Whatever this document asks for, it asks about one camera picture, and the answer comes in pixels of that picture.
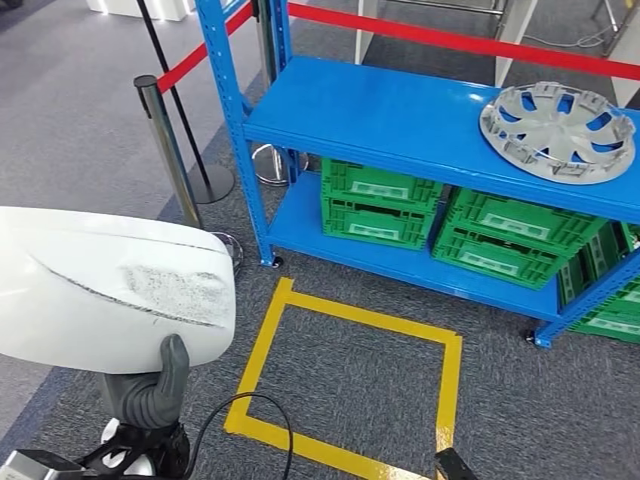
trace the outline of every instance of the black cable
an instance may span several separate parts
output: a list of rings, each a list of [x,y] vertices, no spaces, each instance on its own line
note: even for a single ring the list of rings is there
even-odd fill
[[[228,400],[226,400],[217,407],[216,407],[213,412],[211,412],[206,420],[200,427],[200,431],[198,433],[198,437],[195,439],[195,443],[193,444],[193,453],[191,458],[189,459],[189,464],[186,466],[186,470],[181,480],[188,480],[193,474],[193,470],[195,468],[195,460],[198,458],[198,452],[200,450],[200,444],[202,443],[202,438],[205,436],[205,433],[211,423],[211,421],[215,418],[216,415],[222,411],[224,407],[228,405],[231,405],[235,400],[238,400],[241,398],[246,397],[257,397],[257,398],[264,398],[265,400],[269,400],[269,402],[275,405],[278,410],[280,410],[280,413],[285,417],[285,422],[287,424],[287,430],[289,432],[289,449],[287,452],[287,464],[285,466],[285,472],[282,474],[282,480],[286,480],[289,477],[289,470],[291,468],[291,461],[294,458],[294,431],[291,430],[291,424],[289,422],[289,417],[287,415],[285,410],[280,406],[275,400],[267,396],[263,395],[261,393],[255,393],[255,392],[245,392],[245,393],[238,393],[237,395],[234,395]],[[150,479],[156,479],[156,480],[169,480],[164,479],[162,477],[145,477],[143,475],[123,475],[120,477],[120,480],[150,480]]]

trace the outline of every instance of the crate label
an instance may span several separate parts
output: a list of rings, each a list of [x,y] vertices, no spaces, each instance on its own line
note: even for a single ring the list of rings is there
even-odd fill
[[[400,200],[408,200],[409,189],[401,187],[389,187],[388,185],[376,185],[375,183],[353,182],[351,185],[353,193],[362,193],[377,197],[396,198]]]
[[[349,233],[364,235],[365,237],[383,238],[384,240],[400,240],[400,232],[398,230],[368,227],[367,225],[358,225],[357,223],[349,225]]]
[[[627,325],[626,323],[612,322],[611,320],[605,320],[604,318],[592,318],[586,323],[592,327],[602,328],[605,330],[613,330],[616,332],[640,334],[640,327],[634,325]]]
[[[488,227],[497,228],[506,232],[518,233],[527,237],[537,238],[538,240],[546,240],[549,236],[549,229],[539,227],[537,225],[531,225],[530,223],[518,222],[511,218],[501,217],[494,213],[488,213],[485,215],[480,223]]]
[[[629,292],[623,298],[628,302],[640,303],[640,292]]]
[[[494,272],[502,273],[504,275],[515,276],[518,275],[518,267],[515,265],[509,265],[508,263],[502,263],[491,258],[481,257],[475,253],[464,252],[460,258],[460,261],[475,265],[476,267],[486,268]]]

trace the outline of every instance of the red barrier belt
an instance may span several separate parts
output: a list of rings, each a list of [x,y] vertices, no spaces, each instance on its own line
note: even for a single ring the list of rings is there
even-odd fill
[[[640,80],[640,65],[614,62],[577,53],[558,52],[546,48],[515,45],[488,38],[443,32],[432,28],[417,27],[378,18],[361,17],[352,13],[310,7],[299,3],[289,3],[289,14],[294,17],[304,18],[314,22],[365,30],[380,35],[451,48],[452,50],[513,58],[525,62],[607,75],[610,77]]]
[[[238,10],[233,14],[232,17],[226,21],[225,24],[226,27],[226,33],[228,35],[231,35],[235,30],[240,28],[247,20],[251,18],[253,14],[254,10],[251,6],[251,2],[248,2],[244,7]],[[160,89],[160,93],[165,93],[178,83],[183,77],[195,68],[196,65],[205,58],[207,58],[207,47],[202,43],[199,47],[183,58],[175,67],[158,78],[158,88]]]

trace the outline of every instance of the green plastic crate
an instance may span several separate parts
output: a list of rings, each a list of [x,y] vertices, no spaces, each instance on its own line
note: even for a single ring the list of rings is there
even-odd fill
[[[586,335],[614,338],[629,343],[640,343],[640,326],[627,325],[618,321],[596,318],[586,322],[578,322],[571,327],[571,330]]]
[[[432,254],[469,270],[540,289],[567,260],[547,252],[444,223]]]
[[[636,315],[640,318],[640,278],[635,278],[604,301],[600,310]]]
[[[595,278],[586,249],[578,251],[558,272],[560,305],[565,306],[571,302],[586,290]]]
[[[600,278],[634,249],[633,237],[623,222],[607,222],[587,242],[589,261]]]
[[[376,205],[322,199],[325,235],[420,250],[424,248],[435,215]]]
[[[355,163],[322,159],[322,196],[434,213],[442,184]]]
[[[514,200],[500,195],[457,188],[447,220],[465,230],[571,258],[606,220]]]

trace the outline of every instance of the blue metal shelf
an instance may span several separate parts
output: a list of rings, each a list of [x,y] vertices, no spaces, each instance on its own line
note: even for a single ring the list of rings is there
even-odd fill
[[[640,161],[598,185],[515,168],[480,133],[499,89],[294,57],[245,123],[251,140],[640,224]],[[640,112],[626,110],[640,126]],[[640,145],[640,132],[635,134]]]
[[[288,153],[326,155],[637,224],[640,224],[640,160],[624,175],[598,185],[564,185],[534,177],[503,160],[480,133],[480,111],[498,89],[292,57],[287,1],[269,1],[279,73],[251,110],[238,87],[226,34],[224,21],[229,10],[223,10],[220,0],[196,0],[263,265],[273,265],[275,245],[531,315],[543,321],[536,330],[534,341],[544,347],[640,275],[638,249],[558,312],[555,279],[534,291],[438,262],[426,249],[416,252],[324,236],[318,178],[302,173],[297,179],[297,162]],[[640,126],[640,112],[625,113]],[[251,140],[276,145],[288,161],[292,185],[271,225],[251,160]],[[640,132],[635,142],[640,145]]]
[[[300,253],[349,265],[460,298],[557,321],[554,278],[534,291],[439,262],[428,249],[397,247],[328,237],[322,233],[320,175],[303,173],[290,187],[269,229],[269,240]]]

